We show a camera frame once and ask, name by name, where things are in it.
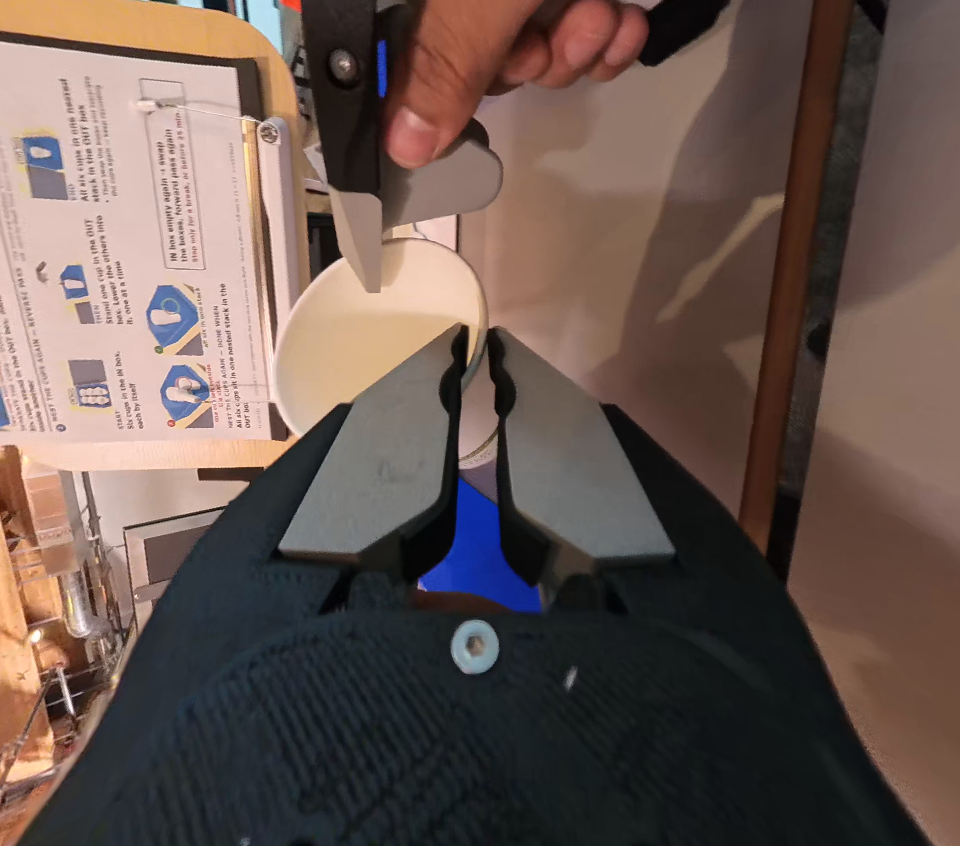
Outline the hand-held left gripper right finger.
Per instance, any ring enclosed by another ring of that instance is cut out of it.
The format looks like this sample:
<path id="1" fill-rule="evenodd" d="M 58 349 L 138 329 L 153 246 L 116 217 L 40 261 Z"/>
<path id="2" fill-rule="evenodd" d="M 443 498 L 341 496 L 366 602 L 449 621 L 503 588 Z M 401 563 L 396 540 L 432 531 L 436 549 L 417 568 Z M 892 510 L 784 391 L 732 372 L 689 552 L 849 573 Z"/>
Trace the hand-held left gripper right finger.
<path id="1" fill-rule="evenodd" d="M 601 404 L 502 327 L 468 383 L 468 480 L 527 586 L 662 565 L 674 544 Z"/>

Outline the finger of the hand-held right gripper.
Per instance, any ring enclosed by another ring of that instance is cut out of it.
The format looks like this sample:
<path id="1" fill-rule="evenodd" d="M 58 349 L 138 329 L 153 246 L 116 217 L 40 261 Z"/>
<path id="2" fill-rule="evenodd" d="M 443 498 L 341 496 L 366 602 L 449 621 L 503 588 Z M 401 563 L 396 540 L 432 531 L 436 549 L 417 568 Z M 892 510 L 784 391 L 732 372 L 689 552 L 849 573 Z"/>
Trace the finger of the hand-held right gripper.
<path id="1" fill-rule="evenodd" d="M 341 191 L 332 184 L 329 198 L 342 258 L 365 291 L 378 294 L 382 282 L 383 245 L 380 199 L 371 193 Z"/>

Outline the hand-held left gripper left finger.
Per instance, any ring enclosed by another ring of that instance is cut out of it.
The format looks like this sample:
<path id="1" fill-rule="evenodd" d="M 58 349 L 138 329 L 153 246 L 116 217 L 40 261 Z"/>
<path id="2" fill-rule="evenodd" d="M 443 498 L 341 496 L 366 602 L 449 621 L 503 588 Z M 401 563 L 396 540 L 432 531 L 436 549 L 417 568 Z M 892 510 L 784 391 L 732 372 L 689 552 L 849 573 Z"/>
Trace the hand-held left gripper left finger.
<path id="1" fill-rule="evenodd" d="M 357 397 L 278 544 L 415 583 L 450 551 L 470 331 L 453 324 Z"/>

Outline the white paper cup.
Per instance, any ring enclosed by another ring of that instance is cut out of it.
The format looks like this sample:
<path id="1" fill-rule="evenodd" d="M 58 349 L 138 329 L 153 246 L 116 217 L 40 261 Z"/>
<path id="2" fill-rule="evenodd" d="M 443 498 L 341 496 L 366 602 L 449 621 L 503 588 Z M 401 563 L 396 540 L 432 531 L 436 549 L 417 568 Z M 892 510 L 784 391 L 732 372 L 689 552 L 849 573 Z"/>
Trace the white paper cup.
<path id="1" fill-rule="evenodd" d="M 482 465 L 496 423 L 473 432 L 480 412 L 468 390 L 485 365 L 489 308 L 474 268 L 450 248 L 420 238 L 382 247 L 378 294 L 360 284 L 345 259 L 329 266 L 297 300 L 277 349 L 277 404 L 301 439 L 334 407 L 350 404 L 450 327 L 468 328 L 462 378 L 459 472 Z"/>

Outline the blue plastic bin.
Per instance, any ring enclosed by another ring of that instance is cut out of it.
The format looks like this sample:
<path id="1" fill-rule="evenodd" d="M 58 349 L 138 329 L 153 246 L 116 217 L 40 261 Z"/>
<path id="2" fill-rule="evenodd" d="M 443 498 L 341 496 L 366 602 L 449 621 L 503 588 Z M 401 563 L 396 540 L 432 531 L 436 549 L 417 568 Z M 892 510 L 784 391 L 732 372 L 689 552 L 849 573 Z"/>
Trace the blue plastic bin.
<path id="1" fill-rule="evenodd" d="M 450 551 L 417 586 L 425 592 L 480 597 L 512 612 L 542 610 L 539 590 L 527 585 L 503 555 L 498 504 L 462 478 Z"/>

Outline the white tablet stand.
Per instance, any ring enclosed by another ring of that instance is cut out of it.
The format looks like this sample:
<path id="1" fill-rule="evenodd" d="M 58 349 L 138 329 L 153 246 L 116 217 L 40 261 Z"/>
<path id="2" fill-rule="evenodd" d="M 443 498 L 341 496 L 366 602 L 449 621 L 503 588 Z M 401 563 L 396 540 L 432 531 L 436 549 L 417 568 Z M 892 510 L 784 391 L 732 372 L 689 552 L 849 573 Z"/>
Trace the white tablet stand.
<path id="1" fill-rule="evenodd" d="M 273 306 L 282 325 L 309 284 L 306 191 L 298 159 L 302 149 L 278 116 L 259 123 L 256 146 Z"/>

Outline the grey monitor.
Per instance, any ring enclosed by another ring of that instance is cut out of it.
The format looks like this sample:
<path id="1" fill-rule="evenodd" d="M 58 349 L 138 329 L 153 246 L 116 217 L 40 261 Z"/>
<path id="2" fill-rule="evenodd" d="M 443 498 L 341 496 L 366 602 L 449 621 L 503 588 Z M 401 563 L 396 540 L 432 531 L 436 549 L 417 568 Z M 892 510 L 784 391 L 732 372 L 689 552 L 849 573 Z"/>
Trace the grey monitor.
<path id="1" fill-rule="evenodd" d="M 152 610 L 196 542 L 224 509 L 214 507 L 124 528 L 127 575 L 136 613 Z"/>

